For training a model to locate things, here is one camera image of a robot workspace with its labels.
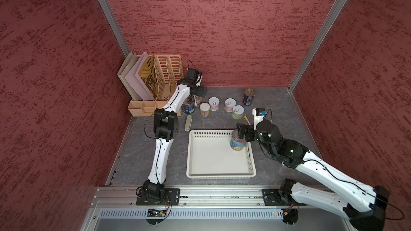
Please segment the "yellow can with white lid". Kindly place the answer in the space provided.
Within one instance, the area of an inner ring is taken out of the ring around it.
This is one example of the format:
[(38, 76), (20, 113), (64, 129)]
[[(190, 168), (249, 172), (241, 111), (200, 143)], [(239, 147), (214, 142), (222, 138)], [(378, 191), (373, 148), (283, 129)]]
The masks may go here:
[(203, 97), (194, 95), (194, 104), (196, 107), (199, 107), (203, 103)]

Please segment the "dark blue silver-top can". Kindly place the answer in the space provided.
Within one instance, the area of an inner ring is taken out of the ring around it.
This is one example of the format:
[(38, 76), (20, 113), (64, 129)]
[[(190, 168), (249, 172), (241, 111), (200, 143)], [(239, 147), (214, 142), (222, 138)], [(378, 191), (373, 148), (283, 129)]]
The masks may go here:
[(188, 96), (184, 100), (182, 110), (186, 114), (192, 114), (195, 111), (194, 98), (192, 96)]

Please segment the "light blue corn can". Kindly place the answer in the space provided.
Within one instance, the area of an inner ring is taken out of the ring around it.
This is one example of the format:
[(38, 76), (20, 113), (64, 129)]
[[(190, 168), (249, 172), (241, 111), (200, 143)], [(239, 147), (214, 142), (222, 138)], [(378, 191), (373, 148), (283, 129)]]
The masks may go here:
[(246, 146), (247, 141), (245, 139), (241, 139), (239, 137), (239, 133), (237, 130), (232, 132), (230, 147), (235, 151), (241, 151)]

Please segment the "dark navy red can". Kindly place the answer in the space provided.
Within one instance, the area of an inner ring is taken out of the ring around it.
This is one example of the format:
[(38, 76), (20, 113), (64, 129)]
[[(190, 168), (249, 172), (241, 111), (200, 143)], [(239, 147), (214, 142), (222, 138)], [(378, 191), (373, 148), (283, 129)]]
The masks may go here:
[(243, 94), (242, 104), (244, 106), (251, 106), (254, 96), (255, 96), (255, 91), (253, 89), (251, 88), (245, 89), (244, 94)]

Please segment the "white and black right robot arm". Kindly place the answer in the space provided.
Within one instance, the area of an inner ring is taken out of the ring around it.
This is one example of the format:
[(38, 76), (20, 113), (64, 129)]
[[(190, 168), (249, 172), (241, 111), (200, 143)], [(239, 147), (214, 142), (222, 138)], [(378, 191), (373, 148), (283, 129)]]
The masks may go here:
[(383, 230), (389, 200), (384, 187), (371, 187), (340, 172), (301, 143), (283, 138), (279, 128), (267, 119), (256, 126), (237, 124), (237, 133), (241, 140), (257, 142), (268, 158), (330, 189), (327, 192), (285, 179), (276, 195), (282, 205), (308, 204), (348, 220), (358, 231)]

